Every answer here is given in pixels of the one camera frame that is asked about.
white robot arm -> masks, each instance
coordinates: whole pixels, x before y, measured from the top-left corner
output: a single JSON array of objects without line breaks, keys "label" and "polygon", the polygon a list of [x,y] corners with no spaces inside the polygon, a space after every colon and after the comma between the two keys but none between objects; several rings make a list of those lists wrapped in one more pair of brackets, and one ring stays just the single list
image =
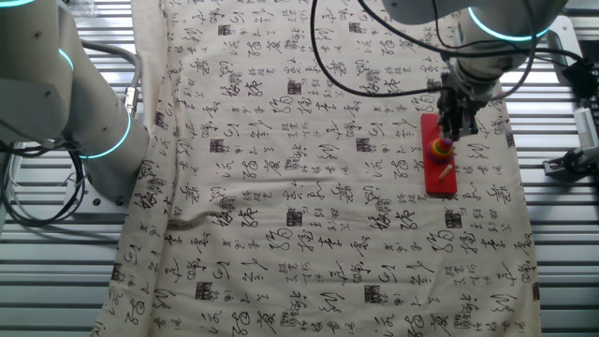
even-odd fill
[{"label": "white robot arm", "polygon": [[0,140],[67,141],[95,189],[128,202],[148,132],[88,58],[62,1],[0,0],[0,102]]}]

metal slat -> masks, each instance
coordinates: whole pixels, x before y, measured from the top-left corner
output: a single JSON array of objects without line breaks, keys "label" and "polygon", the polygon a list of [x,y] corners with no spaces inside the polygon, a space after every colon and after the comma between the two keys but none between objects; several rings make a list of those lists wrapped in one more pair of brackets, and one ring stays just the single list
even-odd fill
[{"label": "metal slat", "polygon": [[546,310],[541,314],[544,329],[599,329],[599,310]]},{"label": "metal slat", "polygon": [[4,337],[89,337],[90,330],[83,331],[2,331]]},{"label": "metal slat", "polygon": [[112,264],[116,245],[2,244],[0,263]]},{"label": "metal slat", "polygon": [[97,309],[0,308],[0,330],[7,327],[91,328]]},{"label": "metal slat", "polygon": [[0,286],[0,307],[102,307],[108,294],[104,286]]}]

electrical wire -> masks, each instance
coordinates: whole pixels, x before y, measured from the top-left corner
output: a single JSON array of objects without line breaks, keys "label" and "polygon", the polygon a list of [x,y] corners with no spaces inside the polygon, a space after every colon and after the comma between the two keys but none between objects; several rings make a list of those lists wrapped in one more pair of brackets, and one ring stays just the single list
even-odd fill
[{"label": "electrical wire", "polygon": [[377,98],[427,94],[427,93],[441,91],[444,89],[444,88],[420,89],[420,90],[412,90],[412,91],[401,92],[401,93],[375,94],[375,93],[365,93],[365,92],[361,92],[358,90],[354,90],[352,88],[346,87],[345,85],[341,84],[339,81],[335,80],[335,78],[327,70],[327,67],[325,66],[325,64],[322,62],[322,59],[320,58],[320,53],[318,52],[318,46],[316,44],[316,36],[315,36],[316,23],[315,22],[316,22],[317,3],[318,3],[318,0],[313,0],[312,10],[310,12],[310,41],[312,42],[312,49],[314,52],[314,57],[316,59],[316,62],[318,63],[318,66],[320,66],[320,68],[322,69],[322,72],[325,74],[327,79],[329,79],[329,81],[331,81],[333,84],[338,86],[340,89],[342,89],[350,94],[353,94],[353,95],[358,95],[358,96],[362,96],[362,97],[377,97]]},{"label": "electrical wire", "polygon": [[[79,158],[79,153],[77,151],[71,151],[71,149],[68,150],[69,156],[73,161],[73,165],[75,167],[75,175],[77,177],[75,192],[73,193],[73,196],[66,202],[65,206],[55,216],[49,219],[38,219],[27,211],[23,212],[23,215],[17,212],[15,208],[12,206],[10,197],[8,195],[8,191],[10,188],[10,182],[14,182],[14,180],[11,177],[10,165],[14,165],[12,157],[15,154],[7,153],[7,156],[5,157],[4,163],[2,165],[2,174],[0,175],[0,198],[2,199],[2,204],[7,210],[8,215],[10,215],[17,223],[26,227],[43,227],[54,222],[63,221],[77,211],[84,197],[85,174],[83,173],[83,164],[81,163],[81,160]],[[24,211],[24,207],[22,206],[21,201],[18,200],[18,197],[16,197],[16,195],[14,194],[14,191],[13,198],[15,200],[15,203],[17,203],[17,205],[19,206],[19,208],[22,209],[22,211]]]},{"label": "electrical wire", "polygon": [[82,40],[81,45],[83,48],[90,49],[93,51],[102,51],[113,55],[119,55],[125,60],[129,61],[134,67],[135,72],[133,74],[133,80],[129,86],[137,88],[139,80],[141,79],[141,61],[136,54],[131,51],[127,51],[123,48],[106,45],[103,43],[92,42],[88,40]]}]

black cable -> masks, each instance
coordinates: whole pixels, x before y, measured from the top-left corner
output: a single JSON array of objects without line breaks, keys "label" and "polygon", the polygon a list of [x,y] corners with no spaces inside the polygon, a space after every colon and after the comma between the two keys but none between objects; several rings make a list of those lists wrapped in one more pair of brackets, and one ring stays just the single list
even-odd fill
[{"label": "black cable", "polygon": [[371,93],[365,93],[365,92],[361,92],[361,91],[346,87],[345,85],[343,85],[340,82],[338,82],[337,80],[335,80],[335,78],[332,75],[330,75],[325,64],[322,62],[322,59],[320,58],[320,53],[318,52],[318,46],[316,45],[315,22],[316,22],[316,5],[317,5],[317,3],[318,3],[318,0],[314,0],[312,2],[312,11],[310,13],[310,41],[312,42],[312,49],[314,50],[314,57],[316,58],[316,62],[318,63],[318,66],[320,66],[320,68],[322,69],[322,72],[325,74],[327,79],[329,79],[329,81],[331,81],[333,84],[335,84],[342,90],[345,90],[346,92],[353,94],[353,95],[358,95],[358,96],[362,96],[362,97],[377,97],[377,98],[400,97],[400,96],[406,96],[406,95],[419,95],[419,94],[427,94],[427,93],[433,93],[433,92],[443,90],[443,88],[436,88],[436,89],[412,90],[412,91],[407,91],[407,92],[402,92],[402,93],[371,94]]},{"label": "black cable", "polygon": [[537,60],[541,60],[541,61],[545,61],[545,62],[550,62],[550,63],[558,65],[558,66],[568,67],[568,65],[565,65],[562,62],[555,61],[555,60],[552,60],[552,59],[548,59],[548,58],[545,58],[545,57],[535,56],[534,58],[536,58]]},{"label": "black cable", "polygon": [[[434,46],[431,46],[429,44],[426,44],[422,41],[419,41],[413,37],[410,37],[409,35],[405,34],[404,32],[401,32],[400,30],[396,29],[395,27],[393,27],[392,25],[388,24],[387,22],[385,22],[385,20],[383,20],[381,17],[379,17],[378,15],[376,15],[376,13],[373,12],[372,9],[370,9],[365,3],[364,0],[358,0],[358,3],[362,6],[362,8],[364,8],[364,11],[366,11],[366,13],[368,13],[375,21],[379,22],[381,25],[383,25],[386,29],[388,29],[390,32],[424,48],[427,49],[429,51],[435,51],[440,53],[442,56],[444,57],[463,57],[463,58],[483,58],[483,57],[495,57],[495,56],[509,56],[509,55],[515,55],[515,54],[528,54],[530,53],[530,50],[522,50],[522,49],[518,49],[516,51],[492,51],[492,52],[457,52],[457,51],[448,51],[448,50],[444,50],[441,48],[437,48]],[[580,57],[579,55],[571,52],[571,51],[561,51],[561,50],[555,50],[555,49],[550,49],[550,48],[537,48],[536,49],[537,52],[545,52],[545,53],[557,53],[560,55],[564,55],[564,56],[568,56],[570,58],[573,58],[577,61],[581,61],[582,57]]]},{"label": "black cable", "polygon": [[[2,177],[0,179],[0,198],[2,199],[2,203],[5,206],[5,209],[7,210],[8,215],[10,215],[10,217],[12,217],[17,223],[26,226],[26,227],[43,227],[46,225],[49,225],[51,223],[54,222],[59,222],[59,221],[63,221],[65,219],[67,219],[69,216],[71,216],[81,205],[81,202],[83,200],[84,197],[84,192],[85,192],[85,175],[83,173],[83,164],[81,163],[81,159],[79,157],[79,153],[76,151],[68,151],[69,156],[71,157],[71,160],[73,161],[73,165],[75,166],[75,172],[76,172],[76,187],[75,187],[75,192],[73,193],[73,196],[70,198],[70,200],[65,204],[65,206],[52,218],[49,219],[42,219],[42,220],[37,220],[37,219],[31,219],[28,218],[22,214],[20,214],[19,212],[17,212],[14,207],[12,206],[11,202],[10,202],[10,198],[7,195],[7,191],[9,188],[9,169],[10,167],[8,166],[8,164],[10,163],[10,159],[12,157],[12,155],[14,154],[8,154],[5,158],[5,161],[3,163],[2,166]],[[77,197],[80,194],[80,199],[79,202],[77,202]]]},{"label": "black cable", "polygon": [[60,149],[63,147],[65,147],[65,145],[63,143],[54,142],[54,147],[51,149],[45,148],[43,146],[33,146],[33,147],[28,147],[28,148],[23,148],[23,149],[15,149],[15,148],[9,147],[6,143],[4,143],[2,140],[0,140],[0,153],[15,154],[15,155],[23,156],[23,157],[27,157],[27,158],[39,157],[51,150],[56,150],[56,149]]}]

wooden peg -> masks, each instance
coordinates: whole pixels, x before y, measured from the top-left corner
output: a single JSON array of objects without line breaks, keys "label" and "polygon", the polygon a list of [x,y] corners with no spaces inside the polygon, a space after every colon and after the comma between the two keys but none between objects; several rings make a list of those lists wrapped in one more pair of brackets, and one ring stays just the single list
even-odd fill
[{"label": "wooden peg", "polygon": [[439,180],[443,180],[452,168],[453,168],[453,165],[451,165],[451,164],[447,165],[446,169],[439,176]]}]

